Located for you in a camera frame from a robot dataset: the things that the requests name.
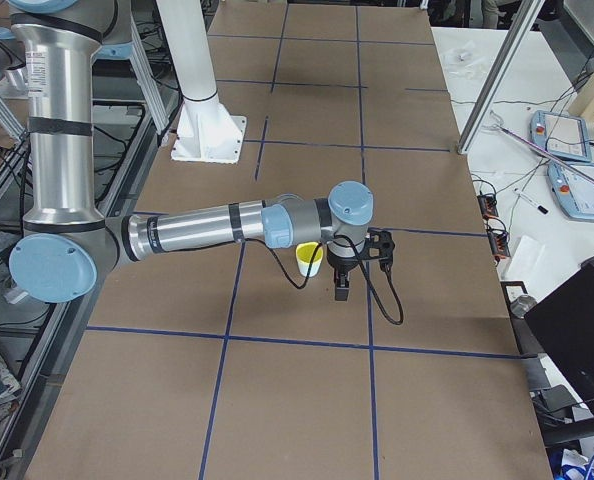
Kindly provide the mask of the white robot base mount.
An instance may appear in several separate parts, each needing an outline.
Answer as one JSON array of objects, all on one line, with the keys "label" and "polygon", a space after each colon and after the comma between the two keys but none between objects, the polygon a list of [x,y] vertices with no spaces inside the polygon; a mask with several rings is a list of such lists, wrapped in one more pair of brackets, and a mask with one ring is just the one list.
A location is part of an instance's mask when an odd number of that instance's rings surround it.
[{"label": "white robot base mount", "polygon": [[247,126],[221,103],[199,1],[160,1],[159,13],[182,94],[176,161],[234,164]]}]

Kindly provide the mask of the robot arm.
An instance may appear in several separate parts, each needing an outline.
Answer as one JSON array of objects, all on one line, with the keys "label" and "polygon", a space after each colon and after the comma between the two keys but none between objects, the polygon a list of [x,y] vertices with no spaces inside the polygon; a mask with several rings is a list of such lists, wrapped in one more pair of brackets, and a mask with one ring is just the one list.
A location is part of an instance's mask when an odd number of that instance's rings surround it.
[{"label": "robot arm", "polygon": [[94,193],[93,59],[135,29],[127,1],[14,1],[25,48],[33,205],[8,268],[31,297],[63,303],[90,292],[115,268],[153,255],[257,241],[271,252],[312,242],[333,270],[337,299],[372,257],[373,194],[345,181],[324,198],[295,194],[232,200],[252,185],[236,170],[247,120],[222,104],[202,9],[157,5],[179,88],[163,125],[175,140],[152,162],[132,214],[100,211]]}]

